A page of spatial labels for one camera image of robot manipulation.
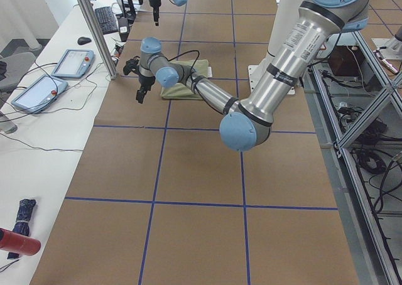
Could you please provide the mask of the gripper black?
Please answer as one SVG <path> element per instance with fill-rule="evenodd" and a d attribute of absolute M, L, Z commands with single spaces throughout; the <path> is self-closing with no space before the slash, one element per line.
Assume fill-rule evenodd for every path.
<path fill-rule="evenodd" d="M 155 26 L 159 26 L 159 18 L 160 18 L 160 6 L 161 6 L 161 0 L 149 0 L 150 6 L 153 8 L 153 20 L 155 23 Z"/>
<path fill-rule="evenodd" d="M 148 91 L 151 90 L 152 86 L 155 84 L 154 77 L 147 77 L 144 75 L 139 75 L 140 89 L 136 92 L 136 100 L 138 103 L 142 104 L 144 98 Z"/>

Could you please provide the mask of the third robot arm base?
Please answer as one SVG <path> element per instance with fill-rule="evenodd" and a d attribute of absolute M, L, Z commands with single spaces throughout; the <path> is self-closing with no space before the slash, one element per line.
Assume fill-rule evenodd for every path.
<path fill-rule="evenodd" d="M 400 67 L 394 66 L 391 61 L 401 62 L 401 28 L 390 39 L 373 38 L 376 48 L 372 51 L 380 64 L 393 75 L 399 74 Z"/>

